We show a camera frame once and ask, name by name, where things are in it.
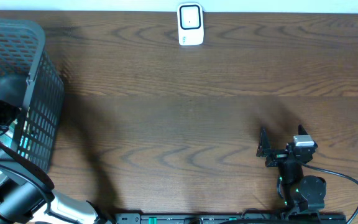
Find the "grey plastic mesh basket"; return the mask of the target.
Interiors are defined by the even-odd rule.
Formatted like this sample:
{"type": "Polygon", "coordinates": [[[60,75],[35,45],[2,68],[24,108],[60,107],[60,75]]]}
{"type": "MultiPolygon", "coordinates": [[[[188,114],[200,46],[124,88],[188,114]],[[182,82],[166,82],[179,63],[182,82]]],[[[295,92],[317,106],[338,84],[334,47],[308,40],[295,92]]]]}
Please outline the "grey plastic mesh basket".
{"type": "Polygon", "coordinates": [[[21,110],[0,141],[47,172],[63,99],[44,30],[32,21],[0,19],[0,100],[21,110]]]}

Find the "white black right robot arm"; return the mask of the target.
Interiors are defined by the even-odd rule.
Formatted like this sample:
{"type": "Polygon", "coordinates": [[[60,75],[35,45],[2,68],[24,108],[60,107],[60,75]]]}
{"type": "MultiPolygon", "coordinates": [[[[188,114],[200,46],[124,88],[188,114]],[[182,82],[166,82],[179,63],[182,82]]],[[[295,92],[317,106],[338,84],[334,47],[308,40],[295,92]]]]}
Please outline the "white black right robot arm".
{"type": "Polygon", "coordinates": [[[303,166],[313,159],[318,145],[298,126],[298,134],[284,149],[273,149],[267,132],[260,130],[257,157],[265,158],[266,167],[277,167],[278,193],[284,199],[283,218],[304,213],[317,213],[324,208],[326,181],[322,177],[304,175],[303,166]]]}

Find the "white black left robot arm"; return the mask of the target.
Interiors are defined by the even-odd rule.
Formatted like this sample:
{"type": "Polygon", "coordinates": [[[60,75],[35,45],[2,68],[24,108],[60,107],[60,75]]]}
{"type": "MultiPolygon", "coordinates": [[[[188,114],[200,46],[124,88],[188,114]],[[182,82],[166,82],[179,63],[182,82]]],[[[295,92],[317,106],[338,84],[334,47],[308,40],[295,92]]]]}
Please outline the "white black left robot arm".
{"type": "Polygon", "coordinates": [[[87,201],[54,189],[49,176],[0,142],[0,223],[115,223],[87,201]]]}

